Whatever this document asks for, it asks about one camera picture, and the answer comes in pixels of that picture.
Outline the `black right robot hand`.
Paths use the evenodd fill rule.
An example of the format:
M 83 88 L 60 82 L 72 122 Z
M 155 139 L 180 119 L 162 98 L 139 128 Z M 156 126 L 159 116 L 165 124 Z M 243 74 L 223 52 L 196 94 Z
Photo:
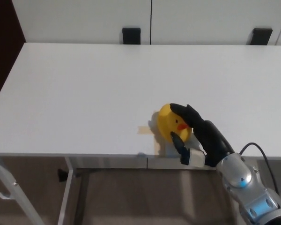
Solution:
M 207 154 L 205 165 L 216 167 L 222 159 L 235 152 L 217 127 L 211 121 L 204 120 L 190 105 L 171 103 L 170 109 L 193 129 L 195 137 Z

